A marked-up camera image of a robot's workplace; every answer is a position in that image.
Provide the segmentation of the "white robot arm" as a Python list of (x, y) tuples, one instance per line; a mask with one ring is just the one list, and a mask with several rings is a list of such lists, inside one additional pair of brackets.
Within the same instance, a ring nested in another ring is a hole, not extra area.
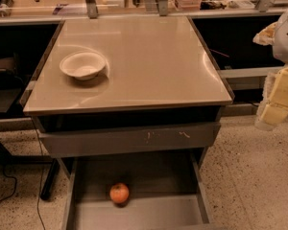
[(254, 122), (259, 129), (273, 130), (288, 116), (288, 9), (277, 22), (256, 34), (252, 41), (263, 46), (271, 45), (274, 58), (284, 63), (276, 73), (268, 73), (263, 100)]

